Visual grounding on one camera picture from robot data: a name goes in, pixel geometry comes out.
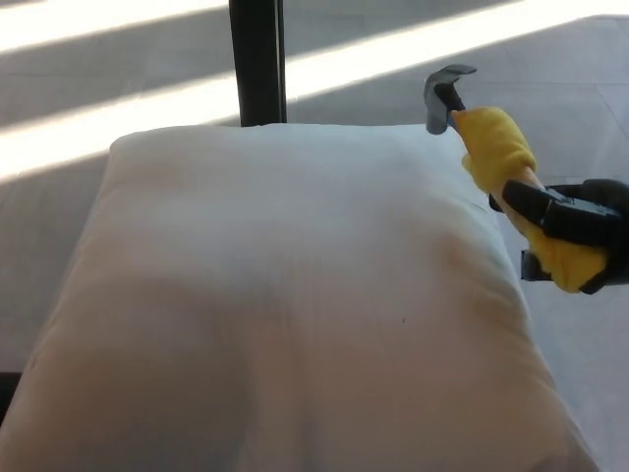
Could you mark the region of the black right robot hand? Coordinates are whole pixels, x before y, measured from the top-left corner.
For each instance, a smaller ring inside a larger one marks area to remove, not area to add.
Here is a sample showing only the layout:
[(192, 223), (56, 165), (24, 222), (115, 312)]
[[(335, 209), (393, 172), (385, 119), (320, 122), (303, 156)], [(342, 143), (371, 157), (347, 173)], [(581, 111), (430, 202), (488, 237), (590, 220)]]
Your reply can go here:
[(523, 218), (521, 278), (595, 294), (628, 283), (628, 186), (608, 179), (537, 188), (510, 180), (497, 211)]

